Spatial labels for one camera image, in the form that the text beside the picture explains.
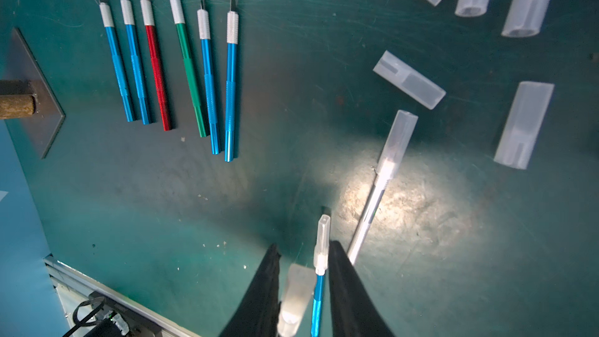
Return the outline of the green carving knife capped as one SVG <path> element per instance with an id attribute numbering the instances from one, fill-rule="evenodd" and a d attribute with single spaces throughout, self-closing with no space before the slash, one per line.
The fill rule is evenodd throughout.
<path id="1" fill-rule="evenodd" d="M 280 304 L 278 336 L 292 337 L 297 334 L 316 282 L 314 270 L 297 264 L 290 265 Z"/>
<path id="2" fill-rule="evenodd" d="M 179 44 L 182 52 L 183 66 L 185 69 L 187 83 L 190 89 L 193 111 L 196 117 L 197 127 L 200 137 L 207 137 L 206 126 L 204 124 L 204 114 L 201 109 L 201 96 L 199 92 L 197 75 L 193 62 L 193 53 L 190 47 L 190 41 L 187 34 L 187 25 L 183 12 L 181 0 L 169 0 L 173 21 L 176 26 Z"/>

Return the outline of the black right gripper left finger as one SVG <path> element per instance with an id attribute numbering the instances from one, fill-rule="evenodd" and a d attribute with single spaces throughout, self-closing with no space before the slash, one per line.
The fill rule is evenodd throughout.
<path id="1" fill-rule="evenodd" d="M 220 336 L 278 335 L 280 257 L 277 245 L 271 244 Z"/>

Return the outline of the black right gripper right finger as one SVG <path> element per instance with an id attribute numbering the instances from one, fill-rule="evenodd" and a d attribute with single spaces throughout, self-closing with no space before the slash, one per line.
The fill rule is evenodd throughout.
<path id="1" fill-rule="evenodd" d="M 333 336 L 394 336 L 338 241 L 329 245 L 329 288 Z"/>

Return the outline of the blue carving knife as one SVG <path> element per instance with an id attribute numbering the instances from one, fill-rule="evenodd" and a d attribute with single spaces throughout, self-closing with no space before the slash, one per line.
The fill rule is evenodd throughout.
<path id="1" fill-rule="evenodd" d="M 99 0 L 99 9 L 101 18 L 108 37 L 109 49 L 112 57 L 112 64 L 115 70 L 115 76 L 119 87 L 119 93 L 123 101 L 123 108 L 127 122 L 134 121 L 134 107 L 131 101 L 128 80 L 126 78 L 126 70 L 123 64 L 123 56 L 119 46 L 115 24 L 112 16 L 112 9 L 109 5 L 109 0 Z"/>
<path id="2" fill-rule="evenodd" d="M 144 71 L 142 67 L 140 48 L 137 37 L 137 28 L 134 19 L 134 10 L 131 0 L 120 0 L 123 14 L 123 22 L 126 27 L 129 53 L 131 57 L 134 81 L 136 85 L 137 98 L 140 103 L 140 115 L 144 125 L 151 124 L 151 116 L 148 104 L 147 89 L 144 82 Z"/>

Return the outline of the short blue carving knife capped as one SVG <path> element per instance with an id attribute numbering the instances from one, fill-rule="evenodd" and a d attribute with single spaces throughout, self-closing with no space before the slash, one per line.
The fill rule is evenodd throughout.
<path id="1" fill-rule="evenodd" d="M 239 43 L 239 14 L 236 0 L 230 0 L 227 13 L 227 70 L 226 70 L 226 135 L 225 160 L 234 159 L 236 115 L 236 55 Z"/>

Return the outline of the red carving knife capped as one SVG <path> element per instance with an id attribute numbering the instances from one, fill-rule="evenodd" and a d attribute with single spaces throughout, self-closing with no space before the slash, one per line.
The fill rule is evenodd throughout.
<path id="1" fill-rule="evenodd" d="M 162 126 L 164 131 L 170 131 L 172 129 L 172 125 L 168 110 L 167 93 L 162 70 L 162 58 L 159 49 L 151 0 L 140 0 L 140 4 L 144 20 L 144 27 L 148 39 L 148 49 L 151 57 L 154 85 L 157 92 L 158 107 L 162 119 Z"/>

